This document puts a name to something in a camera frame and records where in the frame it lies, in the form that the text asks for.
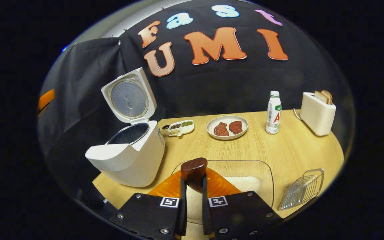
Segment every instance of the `brown handle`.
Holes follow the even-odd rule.
[[[207,169],[207,159],[195,158],[180,166],[182,177],[193,190],[202,193],[202,180]]]

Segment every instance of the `bread slice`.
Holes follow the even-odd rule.
[[[329,103],[329,99],[326,95],[322,94],[320,91],[315,91],[315,97],[316,99],[324,102],[325,104]]]
[[[322,90],[321,93],[326,95],[328,97],[328,103],[333,105],[333,96],[331,95],[331,93],[327,90]]]

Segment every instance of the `steak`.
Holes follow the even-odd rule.
[[[227,131],[226,126],[226,123],[219,123],[219,125],[214,128],[214,134],[217,136],[229,136],[229,132]]]
[[[233,134],[239,134],[240,132],[242,132],[242,122],[241,121],[231,122],[229,124],[229,130],[233,132]]]

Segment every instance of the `dish rack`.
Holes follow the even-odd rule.
[[[303,204],[321,191],[324,181],[324,169],[306,171],[299,179],[284,191],[278,210],[285,210]]]

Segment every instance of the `bottle cap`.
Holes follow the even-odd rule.
[[[271,91],[271,97],[279,97],[279,91]]]

